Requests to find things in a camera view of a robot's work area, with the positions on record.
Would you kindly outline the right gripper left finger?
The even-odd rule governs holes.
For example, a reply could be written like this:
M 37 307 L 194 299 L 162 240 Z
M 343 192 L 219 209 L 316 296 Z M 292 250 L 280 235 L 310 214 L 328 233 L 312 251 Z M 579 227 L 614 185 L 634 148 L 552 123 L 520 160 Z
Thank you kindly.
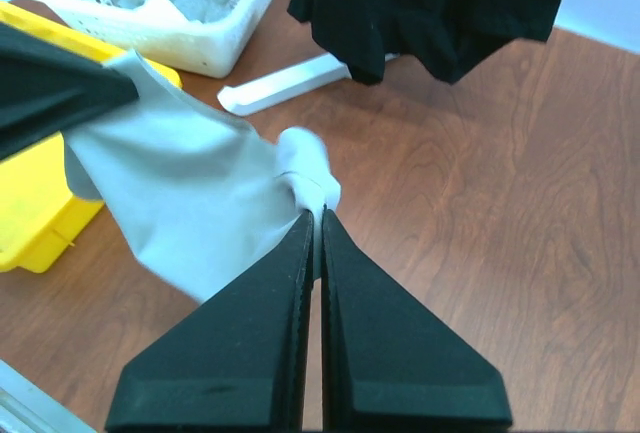
M 301 430 L 313 229 L 303 213 L 272 251 L 133 358 L 106 430 Z

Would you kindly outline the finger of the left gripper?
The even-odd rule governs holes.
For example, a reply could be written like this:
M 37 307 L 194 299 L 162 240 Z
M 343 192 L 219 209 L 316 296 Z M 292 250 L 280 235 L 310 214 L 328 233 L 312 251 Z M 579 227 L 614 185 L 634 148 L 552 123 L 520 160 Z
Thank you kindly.
M 139 98 L 101 64 L 1 26 L 1 158 Z

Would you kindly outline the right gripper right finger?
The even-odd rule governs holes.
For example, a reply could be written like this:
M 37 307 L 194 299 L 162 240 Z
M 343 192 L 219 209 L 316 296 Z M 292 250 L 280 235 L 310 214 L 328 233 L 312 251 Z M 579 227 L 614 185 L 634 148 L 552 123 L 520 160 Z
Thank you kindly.
M 330 431 L 506 431 L 498 369 L 322 220 L 323 423 Z

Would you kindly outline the grey underwear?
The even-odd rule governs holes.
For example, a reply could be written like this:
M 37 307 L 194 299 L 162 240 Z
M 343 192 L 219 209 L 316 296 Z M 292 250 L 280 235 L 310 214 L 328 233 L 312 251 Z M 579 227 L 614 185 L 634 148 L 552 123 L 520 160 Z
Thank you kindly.
M 341 187 L 315 133 L 291 127 L 270 142 L 133 51 L 107 68 L 139 97 L 63 132 L 67 185 L 103 201 L 136 260 L 195 301 L 273 250 L 302 213 L 337 207 Z

